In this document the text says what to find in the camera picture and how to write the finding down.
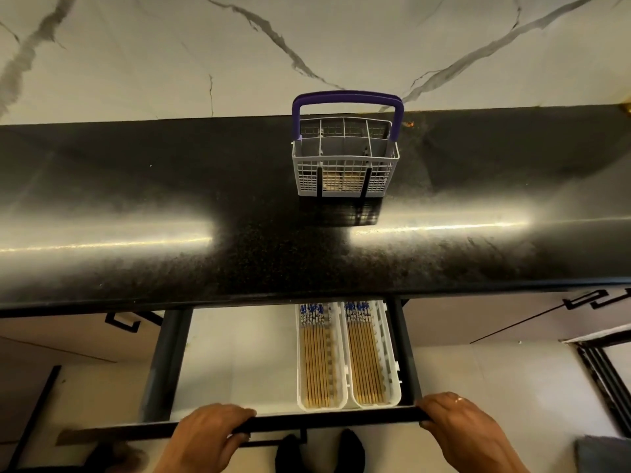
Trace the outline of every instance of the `open drawer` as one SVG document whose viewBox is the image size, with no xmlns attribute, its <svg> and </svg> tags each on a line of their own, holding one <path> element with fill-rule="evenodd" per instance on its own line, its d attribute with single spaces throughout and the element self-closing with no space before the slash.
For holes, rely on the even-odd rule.
<svg viewBox="0 0 631 473">
<path fill-rule="evenodd" d="M 372 310 L 367 310 L 375 335 L 373 365 L 382 374 L 381 384 L 377 382 L 379 395 L 374 400 L 361 399 L 355 384 L 360 379 L 353 371 L 353 362 L 359 358 L 357 352 L 353 356 L 358 330 L 346 322 L 351 320 L 346 307 L 353 304 L 367 303 L 324 303 L 332 321 L 329 337 L 320 334 L 319 341 L 309 344 L 310 352 L 322 345 L 332 354 L 320 364 L 322 371 L 328 365 L 332 372 L 328 403 L 305 400 L 309 362 L 303 342 L 307 342 L 308 330 L 301 330 L 304 325 L 297 304 L 167 311 L 141 406 L 141 422 L 65 431 L 58 444 L 166 438 L 179 420 L 212 403 L 256 409 L 257 416 L 235 430 L 248 433 L 426 419 L 413 406 L 421 393 L 403 310 L 395 298 L 370 302 Z"/>
</svg>

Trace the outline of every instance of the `black granite countertop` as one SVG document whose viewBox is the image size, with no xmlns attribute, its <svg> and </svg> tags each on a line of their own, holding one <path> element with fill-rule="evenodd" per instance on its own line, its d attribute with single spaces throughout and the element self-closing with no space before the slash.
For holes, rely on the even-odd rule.
<svg viewBox="0 0 631 473">
<path fill-rule="evenodd" d="M 0 126 L 5 315 L 631 284 L 617 106 L 406 113 L 383 200 L 299 198 L 289 117 Z"/>
</svg>

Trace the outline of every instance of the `black shoe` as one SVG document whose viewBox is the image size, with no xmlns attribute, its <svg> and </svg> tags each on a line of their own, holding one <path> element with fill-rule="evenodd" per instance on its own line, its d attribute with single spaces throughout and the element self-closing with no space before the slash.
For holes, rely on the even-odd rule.
<svg viewBox="0 0 631 473">
<path fill-rule="evenodd" d="M 302 462 L 300 444 L 294 435 L 283 438 L 276 451 L 276 473 L 309 473 Z"/>
<path fill-rule="evenodd" d="M 363 473 L 366 452 L 356 434 L 345 429 L 339 438 L 338 465 L 335 473 Z"/>
</svg>

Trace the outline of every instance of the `person's left hand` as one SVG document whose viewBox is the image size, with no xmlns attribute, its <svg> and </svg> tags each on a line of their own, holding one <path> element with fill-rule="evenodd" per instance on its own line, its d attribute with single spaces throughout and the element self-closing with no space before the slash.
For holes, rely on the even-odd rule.
<svg viewBox="0 0 631 473">
<path fill-rule="evenodd" d="M 256 415 L 237 405 L 207 405 L 179 422 L 162 452 L 154 473 L 219 473 L 223 471 L 246 433 L 232 430 Z"/>
</svg>

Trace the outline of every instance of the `marble wall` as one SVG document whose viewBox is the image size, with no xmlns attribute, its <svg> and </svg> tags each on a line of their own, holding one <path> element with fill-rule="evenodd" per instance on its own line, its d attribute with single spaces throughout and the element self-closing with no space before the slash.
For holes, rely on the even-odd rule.
<svg viewBox="0 0 631 473">
<path fill-rule="evenodd" d="M 630 19 L 631 0 L 0 0 L 0 124 L 279 115 L 337 88 L 616 103 Z"/>
</svg>

